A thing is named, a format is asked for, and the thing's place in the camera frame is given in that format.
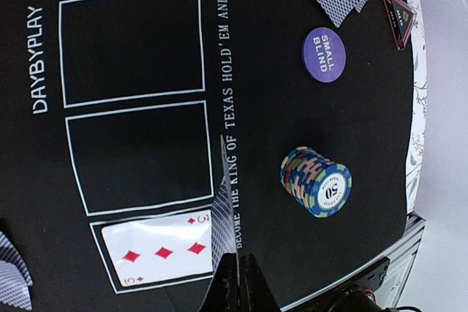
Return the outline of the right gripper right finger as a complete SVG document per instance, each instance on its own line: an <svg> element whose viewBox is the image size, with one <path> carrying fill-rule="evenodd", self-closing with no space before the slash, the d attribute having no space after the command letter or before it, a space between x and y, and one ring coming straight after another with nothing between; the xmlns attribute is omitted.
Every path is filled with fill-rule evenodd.
<svg viewBox="0 0 468 312"><path fill-rule="evenodd" d="M280 312L260 266L253 254L243 257L243 311Z"/></svg>

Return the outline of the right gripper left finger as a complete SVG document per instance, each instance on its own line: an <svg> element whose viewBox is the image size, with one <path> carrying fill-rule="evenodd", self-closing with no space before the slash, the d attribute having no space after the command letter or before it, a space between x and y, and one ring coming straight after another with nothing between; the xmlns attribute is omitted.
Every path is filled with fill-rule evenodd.
<svg viewBox="0 0 468 312"><path fill-rule="evenodd" d="M236 254L223 254L211 279L199 312L238 310L238 266Z"/></svg>

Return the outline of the three of diamonds card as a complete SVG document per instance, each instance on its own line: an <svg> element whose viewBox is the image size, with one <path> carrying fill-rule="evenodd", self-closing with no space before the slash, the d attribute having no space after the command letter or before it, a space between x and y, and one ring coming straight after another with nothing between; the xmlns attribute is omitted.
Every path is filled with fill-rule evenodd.
<svg viewBox="0 0 468 312"><path fill-rule="evenodd" d="M210 210L114 224L102 236L124 287L212 272Z"/></svg>

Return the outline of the blue white chip stack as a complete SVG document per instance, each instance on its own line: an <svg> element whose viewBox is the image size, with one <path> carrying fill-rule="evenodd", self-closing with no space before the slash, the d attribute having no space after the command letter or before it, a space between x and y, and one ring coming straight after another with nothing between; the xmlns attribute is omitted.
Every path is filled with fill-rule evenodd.
<svg viewBox="0 0 468 312"><path fill-rule="evenodd" d="M317 218L329 218L340 211L352 188L346 166L306 146L294 148L283 158L280 181L287 193Z"/></svg>

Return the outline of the purple small blind button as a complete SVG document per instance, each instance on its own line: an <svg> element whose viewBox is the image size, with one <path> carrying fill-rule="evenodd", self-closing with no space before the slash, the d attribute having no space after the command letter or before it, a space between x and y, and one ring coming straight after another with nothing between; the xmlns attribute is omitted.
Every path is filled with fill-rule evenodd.
<svg viewBox="0 0 468 312"><path fill-rule="evenodd" d="M347 60L341 38L326 27L315 28L306 35L301 55L306 71L321 83L338 80Z"/></svg>

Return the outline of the triangular all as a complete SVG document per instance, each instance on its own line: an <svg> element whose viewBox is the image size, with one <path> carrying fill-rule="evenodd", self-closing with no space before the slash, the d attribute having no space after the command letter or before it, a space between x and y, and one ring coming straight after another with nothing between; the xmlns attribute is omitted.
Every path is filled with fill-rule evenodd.
<svg viewBox="0 0 468 312"><path fill-rule="evenodd" d="M403 0L383 0L396 48L404 50L415 24L416 11Z"/></svg>

